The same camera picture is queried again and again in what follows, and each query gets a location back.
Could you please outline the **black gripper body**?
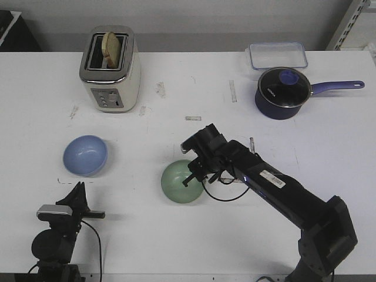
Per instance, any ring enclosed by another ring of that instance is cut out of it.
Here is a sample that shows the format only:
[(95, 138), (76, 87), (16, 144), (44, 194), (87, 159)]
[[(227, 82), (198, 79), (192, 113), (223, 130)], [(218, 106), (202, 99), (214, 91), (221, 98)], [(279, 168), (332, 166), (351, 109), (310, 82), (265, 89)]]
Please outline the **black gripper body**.
[(54, 217), (49, 223), (52, 230), (66, 237), (68, 240), (76, 240), (78, 233), (81, 230), (81, 221), (84, 218), (88, 219), (104, 219), (105, 212), (93, 210), (73, 209), (71, 216)]
[(219, 133), (213, 123), (199, 130), (202, 134), (202, 154), (188, 164), (188, 168), (195, 174), (196, 179), (202, 182), (208, 174), (215, 174), (218, 171), (227, 171), (232, 174), (230, 162), (220, 156), (220, 149), (227, 144), (227, 140)]

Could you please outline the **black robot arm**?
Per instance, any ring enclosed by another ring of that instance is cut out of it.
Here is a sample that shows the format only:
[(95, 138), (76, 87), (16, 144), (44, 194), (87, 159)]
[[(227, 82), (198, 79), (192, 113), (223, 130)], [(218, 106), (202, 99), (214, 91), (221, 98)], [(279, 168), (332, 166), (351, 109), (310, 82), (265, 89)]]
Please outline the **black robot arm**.
[(300, 260), (286, 281), (323, 281), (358, 243), (348, 207), (338, 196), (327, 202), (306, 190), (296, 179), (265, 162), (236, 140), (227, 141), (214, 124), (181, 144), (197, 157), (188, 164), (191, 175), (183, 181), (214, 182), (227, 171), (261, 196), (301, 230)]
[(33, 240), (31, 251), (38, 262), (35, 281), (85, 281), (79, 266), (71, 263), (77, 236), (85, 224), (97, 238), (99, 233), (85, 219), (104, 219), (105, 212), (89, 208), (85, 183), (78, 182), (69, 194), (55, 204), (44, 204), (36, 212), (40, 221), (49, 223), (49, 228)]

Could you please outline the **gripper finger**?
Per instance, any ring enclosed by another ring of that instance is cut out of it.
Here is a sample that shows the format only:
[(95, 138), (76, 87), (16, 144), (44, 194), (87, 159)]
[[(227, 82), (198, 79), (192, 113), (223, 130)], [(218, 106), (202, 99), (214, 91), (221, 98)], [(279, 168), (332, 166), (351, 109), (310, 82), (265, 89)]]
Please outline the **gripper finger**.
[(84, 182), (79, 183), (79, 206), (81, 210), (89, 210)]
[(55, 202), (55, 204), (63, 205), (63, 206), (72, 206), (79, 197), (80, 187), (81, 187), (81, 182), (78, 182), (75, 185), (75, 187), (68, 193), (66, 197), (64, 197), (61, 200), (58, 200), (57, 202)]
[(184, 187), (188, 187), (189, 183), (190, 183), (192, 180), (194, 180), (194, 179), (196, 179), (196, 176), (195, 176), (194, 173), (192, 173), (192, 174), (190, 174), (189, 176), (187, 176), (187, 177), (182, 181)]
[(210, 179), (209, 179), (209, 183), (213, 183), (214, 181), (216, 181), (218, 178), (221, 177), (221, 174), (222, 174), (222, 171), (218, 171), (216, 172)]

